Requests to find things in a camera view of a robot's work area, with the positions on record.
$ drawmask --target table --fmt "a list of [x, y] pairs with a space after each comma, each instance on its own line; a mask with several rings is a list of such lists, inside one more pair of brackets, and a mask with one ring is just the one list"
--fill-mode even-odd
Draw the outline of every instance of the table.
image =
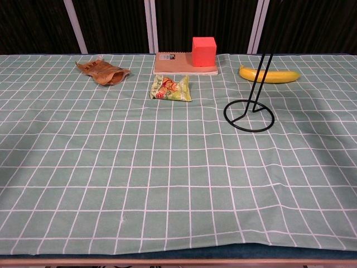
[[219, 75], [190, 76], [191, 103], [149, 99], [153, 55], [104, 55], [132, 71], [112, 87], [76, 69], [96, 57], [0, 56], [0, 254], [357, 250], [356, 56], [274, 57], [301, 77], [264, 85], [276, 122], [256, 134], [223, 108], [247, 98], [238, 68], [259, 56], [218, 55]]

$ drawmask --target black metal stand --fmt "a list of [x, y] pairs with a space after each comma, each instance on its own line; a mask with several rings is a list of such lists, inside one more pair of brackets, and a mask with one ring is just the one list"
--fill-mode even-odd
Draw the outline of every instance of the black metal stand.
[[[253, 92], [254, 92], [254, 88], [255, 88], [255, 85], [257, 83], [257, 80], [258, 80], [258, 76], [259, 76], [259, 73], [260, 73], [260, 69], [262, 68], [262, 65], [263, 65], [263, 61], [264, 61], [264, 57], [265, 57], [265, 54], [262, 55], [262, 58], [260, 59], [260, 63], [259, 63], [259, 67], [258, 67], [258, 70], [257, 70], [257, 74], [255, 75], [255, 79], [254, 79], [254, 83], [253, 83], [253, 86], [252, 86], [252, 90], [250, 91], [250, 95], [249, 95], [249, 98], [248, 99], [238, 99], [238, 100], [234, 100], [230, 103], [228, 103], [226, 105], [226, 107], [224, 107], [224, 110], [223, 110], [223, 114], [224, 114], [224, 118], [228, 121], [228, 123], [230, 123], [233, 127], [239, 129], [239, 130], [243, 130], [243, 131], [247, 131], [247, 132], [262, 132], [262, 131], [265, 131], [265, 130], [268, 130], [269, 128], [271, 128], [274, 124], [274, 121], [275, 121], [275, 118], [274, 118], [274, 114], [273, 112], [267, 107], [265, 106], [264, 104], [261, 104], [260, 102], [258, 102], [258, 99], [259, 99], [259, 95], [262, 91], [262, 88], [263, 88], [263, 84], [264, 84], [264, 81], [266, 79], [266, 76], [267, 76], [267, 73], [268, 73], [268, 69], [269, 69], [269, 66], [270, 66], [270, 63], [272, 62], [272, 59], [273, 59], [273, 53], [270, 54], [270, 57], [269, 57], [269, 60], [268, 60], [268, 64], [267, 64], [267, 68], [264, 72], [264, 75], [263, 75], [263, 78], [262, 78], [262, 82], [260, 83], [260, 87], [258, 89], [258, 93], [257, 93], [257, 96], [255, 98], [255, 100], [252, 100], [252, 96], [253, 96]], [[247, 106], [245, 108], [245, 111], [244, 113], [235, 118], [235, 119], [229, 119], [228, 116], [227, 116], [227, 109], [234, 103], [238, 103], [238, 102], [247, 102]], [[252, 112], [253, 113], [256, 113], [256, 112], [261, 112], [261, 111], [267, 111], [270, 115], [271, 115], [271, 122], [268, 126], [264, 127], [264, 128], [261, 128], [261, 129], [257, 129], [257, 130], [251, 130], [251, 129], [248, 129], [248, 128], [244, 128], [244, 127], [240, 127], [238, 126], [237, 124], [235, 124], [237, 121], [239, 121], [240, 119], [242, 119], [243, 117], [245, 117], [247, 115], [247, 112], [248, 112], [248, 109], [249, 109], [249, 105], [250, 103], [253, 103], [253, 109], [252, 109]]]

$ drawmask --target green snack bag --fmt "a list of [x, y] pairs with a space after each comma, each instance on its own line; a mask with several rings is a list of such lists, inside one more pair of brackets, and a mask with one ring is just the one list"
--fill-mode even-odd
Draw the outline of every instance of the green snack bag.
[[189, 90], [189, 77], [185, 76], [180, 82], [175, 83], [168, 77], [156, 75], [151, 86], [150, 98], [170, 99], [172, 101], [192, 101]]

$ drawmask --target circular base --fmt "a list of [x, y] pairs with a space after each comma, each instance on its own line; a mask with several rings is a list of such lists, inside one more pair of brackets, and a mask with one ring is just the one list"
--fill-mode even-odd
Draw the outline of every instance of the circular base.
[[262, 111], [262, 110], [267, 110], [267, 111], [269, 112], [269, 114], [272, 116], [272, 121], [271, 121], [271, 123], [270, 123], [267, 127], [261, 128], [260, 130], [250, 130], [250, 129], [248, 129], [248, 128], [244, 128], [244, 127], [237, 126], [234, 122], [235, 122], [235, 121], [238, 121], [238, 119], [236, 119], [236, 120], [230, 120], [230, 119], [228, 118], [226, 112], [227, 112], [227, 109], [228, 109], [229, 106], [231, 106], [231, 105], [234, 104], [234, 103], [238, 103], [238, 102], [247, 102], [247, 103], [248, 103], [249, 100], [248, 100], [248, 99], [238, 99], [238, 100], [234, 100], [234, 101], [228, 103], [228, 104], [226, 105], [226, 107], [224, 107], [224, 110], [223, 110], [224, 118], [225, 118], [225, 119], [228, 121], [228, 123], [230, 123], [233, 127], [237, 128], [237, 129], [239, 129], [239, 130], [247, 131], [247, 132], [262, 132], [262, 131], [268, 130], [269, 128], [271, 128], [271, 127], [273, 126], [274, 121], [275, 121], [275, 117], [274, 117], [273, 112], [272, 112], [267, 106], [265, 106], [264, 104], [261, 104], [260, 102], [256, 102], [256, 101], [253, 101], [253, 100], [251, 100], [250, 102], [251, 102], [251, 103], [255, 103], [255, 104], [261, 106], [261, 108], [258, 109], [258, 110], [255, 111], [255, 112], [259, 112], [259, 111]]

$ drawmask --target dark curtain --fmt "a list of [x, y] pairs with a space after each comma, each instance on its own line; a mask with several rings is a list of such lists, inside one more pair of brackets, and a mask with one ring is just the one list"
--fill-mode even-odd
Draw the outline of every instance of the dark curtain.
[[156, 0], [159, 51], [191, 51], [213, 36], [217, 53], [247, 53], [257, 0]]
[[143, 0], [73, 0], [88, 53], [149, 53]]
[[280, 34], [277, 53], [357, 54], [357, 1], [270, 0], [258, 53]]
[[1, 0], [0, 54], [80, 53], [63, 1]]

